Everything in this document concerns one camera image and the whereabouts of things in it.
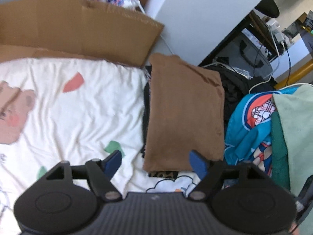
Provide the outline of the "white power strip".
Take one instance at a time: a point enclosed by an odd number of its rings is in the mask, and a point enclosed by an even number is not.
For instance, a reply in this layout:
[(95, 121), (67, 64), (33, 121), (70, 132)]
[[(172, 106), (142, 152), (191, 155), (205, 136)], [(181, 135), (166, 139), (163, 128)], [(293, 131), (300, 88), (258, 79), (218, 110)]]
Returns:
[(289, 43), (289, 38), (281, 31), (280, 24), (275, 19), (270, 19), (266, 22), (266, 25), (269, 27), (277, 43)]

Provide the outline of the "brown printed t-shirt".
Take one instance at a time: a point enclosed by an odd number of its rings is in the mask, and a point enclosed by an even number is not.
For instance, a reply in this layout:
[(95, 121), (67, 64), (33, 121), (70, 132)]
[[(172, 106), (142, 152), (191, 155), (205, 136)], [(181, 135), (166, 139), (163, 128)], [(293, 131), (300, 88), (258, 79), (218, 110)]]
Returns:
[(191, 171), (189, 153), (221, 160), (224, 152), (224, 88), (220, 74), (178, 56), (155, 53), (143, 169)]

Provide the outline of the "leopard print cloth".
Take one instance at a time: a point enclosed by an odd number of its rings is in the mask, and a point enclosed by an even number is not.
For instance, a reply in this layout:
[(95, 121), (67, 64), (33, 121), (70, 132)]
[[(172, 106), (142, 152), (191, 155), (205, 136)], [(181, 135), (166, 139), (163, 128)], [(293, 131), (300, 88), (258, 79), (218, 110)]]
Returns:
[(177, 171), (154, 171), (149, 172), (149, 177), (155, 177), (155, 178), (164, 178), (164, 179), (176, 179), (179, 172)]

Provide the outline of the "black folded garment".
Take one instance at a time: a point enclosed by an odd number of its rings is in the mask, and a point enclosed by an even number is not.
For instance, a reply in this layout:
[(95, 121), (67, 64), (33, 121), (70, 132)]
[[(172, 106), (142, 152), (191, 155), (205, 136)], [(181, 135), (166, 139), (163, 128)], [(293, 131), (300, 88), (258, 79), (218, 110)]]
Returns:
[[(258, 83), (258, 80), (248, 80), (242, 75), (233, 72), (229, 69), (225, 69), (220, 66), (209, 66), (206, 68), (207, 70), (216, 71), (220, 74), (220, 78), (222, 81), (222, 87), (224, 88), (224, 114), (223, 114), (223, 122), (224, 122), (224, 139), (227, 131), (227, 126), (229, 119), (232, 113), (235, 111), (239, 102), (248, 94), (261, 93), (273, 91), (273, 88), (269, 84), (265, 84), (262, 86), (262, 89), (259, 92), (250, 93), (250, 88)], [(145, 144), (148, 133), (148, 120), (150, 115), (150, 81), (151, 81), (151, 73), (152, 66), (149, 66), (145, 70), (146, 75), (148, 76), (148, 82), (144, 88), (144, 117), (143, 117), (143, 137), (144, 137), (144, 145), (141, 150), (142, 156), (144, 158), (145, 155)]]

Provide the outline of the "teal printed fabric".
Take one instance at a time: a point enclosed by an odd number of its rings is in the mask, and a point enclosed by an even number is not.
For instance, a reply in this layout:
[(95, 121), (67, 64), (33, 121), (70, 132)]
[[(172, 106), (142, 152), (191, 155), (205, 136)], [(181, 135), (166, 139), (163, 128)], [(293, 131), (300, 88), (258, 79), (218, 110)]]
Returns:
[(225, 134), (224, 160), (228, 165), (250, 161), (271, 174), (271, 115), (273, 94), (293, 94), (297, 87), (246, 95), (232, 113)]

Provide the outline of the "cream bear print blanket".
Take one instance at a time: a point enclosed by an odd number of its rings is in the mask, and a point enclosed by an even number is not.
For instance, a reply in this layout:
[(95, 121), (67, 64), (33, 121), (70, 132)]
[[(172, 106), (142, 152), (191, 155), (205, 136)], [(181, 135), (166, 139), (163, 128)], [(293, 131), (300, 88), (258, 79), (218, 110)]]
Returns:
[(146, 77), (107, 61), (24, 58), (1, 63), (1, 92), (18, 95), (1, 111), (1, 234), (18, 234), (17, 198), (58, 162), (104, 159), (122, 164), (112, 183), (127, 192), (182, 192), (193, 172), (151, 177), (142, 168)]

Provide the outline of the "brown cardboard sheet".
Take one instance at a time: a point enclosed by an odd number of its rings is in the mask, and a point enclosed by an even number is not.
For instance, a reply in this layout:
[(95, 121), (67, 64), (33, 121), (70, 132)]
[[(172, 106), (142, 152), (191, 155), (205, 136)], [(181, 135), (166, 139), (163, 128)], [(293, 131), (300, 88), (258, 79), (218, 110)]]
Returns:
[(141, 67), (163, 24), (138, 11), (86, 0), (1, 5), (1, 61), (59, 57)]

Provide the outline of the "black suitcase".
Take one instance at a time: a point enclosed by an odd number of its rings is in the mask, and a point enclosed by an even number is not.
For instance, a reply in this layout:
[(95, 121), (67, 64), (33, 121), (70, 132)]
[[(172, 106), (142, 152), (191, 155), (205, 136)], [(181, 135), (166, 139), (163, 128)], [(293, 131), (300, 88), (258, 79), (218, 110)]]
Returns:
[(214, 62), (247, 71), (251, 77), (268, 80), (273, 69), (268, 60), (271, 53), (249, 30), (244, 29), (214, 58)]

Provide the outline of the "black round chair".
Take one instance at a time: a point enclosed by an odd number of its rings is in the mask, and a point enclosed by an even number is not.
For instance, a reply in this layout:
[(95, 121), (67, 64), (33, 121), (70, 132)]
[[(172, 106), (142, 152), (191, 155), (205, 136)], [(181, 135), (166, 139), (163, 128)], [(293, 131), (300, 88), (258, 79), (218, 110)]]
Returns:
[(274, 0), (261, 0), (255, 9), (270, 18), (278, 18), (280, 15), (279, 8)]

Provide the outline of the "light green towel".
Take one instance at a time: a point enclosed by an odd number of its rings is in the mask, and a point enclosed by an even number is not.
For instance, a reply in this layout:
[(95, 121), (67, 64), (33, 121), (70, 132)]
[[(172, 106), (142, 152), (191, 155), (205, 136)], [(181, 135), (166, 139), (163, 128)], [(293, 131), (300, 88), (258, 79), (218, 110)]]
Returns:
[(274, 94), (273, 101), (272, 179), (297, 195), (312, 175), (312, 85)]

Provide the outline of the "white pillar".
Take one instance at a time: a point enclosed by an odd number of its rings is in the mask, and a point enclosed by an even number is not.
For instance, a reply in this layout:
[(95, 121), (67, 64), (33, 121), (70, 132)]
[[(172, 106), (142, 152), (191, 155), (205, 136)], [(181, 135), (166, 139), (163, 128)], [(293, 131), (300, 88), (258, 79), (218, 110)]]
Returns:
[(148, 0), (145, 12), (164, 24), (152, 52), (200, 62), (261, 0)]

